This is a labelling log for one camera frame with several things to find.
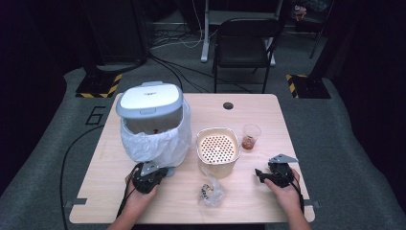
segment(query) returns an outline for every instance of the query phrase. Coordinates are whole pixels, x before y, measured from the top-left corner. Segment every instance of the trash can lid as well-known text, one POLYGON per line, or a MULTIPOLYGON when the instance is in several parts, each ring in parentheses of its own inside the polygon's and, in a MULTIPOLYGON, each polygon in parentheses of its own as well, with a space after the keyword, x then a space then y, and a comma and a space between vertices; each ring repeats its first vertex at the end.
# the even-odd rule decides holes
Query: trash can lid
POLYGON ((117 101, 116 111, 126 119, 146 119, 170 114, 182 103, 179 87, 152 81, 126 90, 117 101))

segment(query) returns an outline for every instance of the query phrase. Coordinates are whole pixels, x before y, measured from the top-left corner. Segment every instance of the gray carpet floor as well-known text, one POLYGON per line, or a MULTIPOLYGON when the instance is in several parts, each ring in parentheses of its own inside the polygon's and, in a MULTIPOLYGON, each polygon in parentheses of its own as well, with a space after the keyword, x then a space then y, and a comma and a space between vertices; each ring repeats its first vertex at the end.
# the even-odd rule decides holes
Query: gray carpet floor
MULTIPOLYGON (((323 39, 314 59, 309 59, 314 44, 312 36, 283 33, 275 53, 277 64, 270 71, 266 89, 266 93, 275 94, 280 101, 309 195, 321 204, 315 210, 316 219, 311 226, 314 229, 406 229, 404 213, 386 178, 372 165, 353 136, 347 110, 331 81, 324 79, 331 96, 329 100, 294 99, 289 91, 285 76, 309 74, 325 41, 323 39)), ((166 45, 151 49, 151 53, 192 69, 178 67, 184 76, 180 79, 185 93, 205 92, 204 89, 213 92, 213 78, 209 77, 213 45, 207 63, 200 62, 202 43, 193 48, 192 43, 187 45, 190 47, 182 43, 166 45), (198 90, 186 80, 204 89, 198 90)), ((105 68, 114 70, 123 67, 111 65, 105 68)), ((220 74, 227 76, 233 73, 224 71, 220 74)), ((0 229, 63 229, 59 181, 65 153, 68 152, 64 163, 63 200, 69 204, 77 197, 102 133, 102 128, 98 126, 105 123, 114 97, 145 81, 179 85, 178 78, 171 71, 152 59, 124 73, 112 98, 75 97, 83 77, 82 69, 66 74, 68 87, 62 104, 32 155, 0 198, 0 229), (100 120, 92 121, 94 125, 88 123, 92 112, 100 114, 100 120)), ((223 89, 248 93, 237 87, 223 89)), ((68 206, 64 211, 68 219, 71 209, 68 206)), ((106 227, 105 224, 77 225, 68 220, 68 229, 106 227)), ((288 228, 285 223, 270 223, 266 227, 288 228)))

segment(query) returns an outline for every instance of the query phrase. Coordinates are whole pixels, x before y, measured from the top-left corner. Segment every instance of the chair seat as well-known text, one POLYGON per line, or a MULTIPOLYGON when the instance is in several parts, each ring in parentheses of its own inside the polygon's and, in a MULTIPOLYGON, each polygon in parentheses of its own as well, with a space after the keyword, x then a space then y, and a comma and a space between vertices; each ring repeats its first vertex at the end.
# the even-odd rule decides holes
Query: chair seat
POLYGON ((266 47, 260 37, 226 36, 219 41, 219 47, 219 67, 265 68, 270 66, 266 47))

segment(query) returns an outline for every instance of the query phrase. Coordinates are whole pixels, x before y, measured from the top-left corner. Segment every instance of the chair backrest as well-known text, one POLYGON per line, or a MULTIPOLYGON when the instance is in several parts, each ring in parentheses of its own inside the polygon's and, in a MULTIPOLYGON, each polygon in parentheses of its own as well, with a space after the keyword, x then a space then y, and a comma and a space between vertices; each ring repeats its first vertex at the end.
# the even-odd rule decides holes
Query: chair backrest
POLYGON ((275 37, 281 27, 273 18, 234 18, 223 22, 218 28, 218 36, 258 36, 275 37))

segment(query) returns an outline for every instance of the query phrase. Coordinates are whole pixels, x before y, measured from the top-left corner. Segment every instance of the plastic cup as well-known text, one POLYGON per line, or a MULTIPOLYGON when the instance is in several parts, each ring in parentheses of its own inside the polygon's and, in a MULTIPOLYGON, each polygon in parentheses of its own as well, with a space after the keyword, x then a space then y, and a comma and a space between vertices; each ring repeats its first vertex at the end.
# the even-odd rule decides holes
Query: plastic cup
POLYGON ((248 124, 245 125, 243 130, 241 146, 245 150, 251 150, 254 148, 255 143, 260 137, 261 131, 257 125, 248 124))

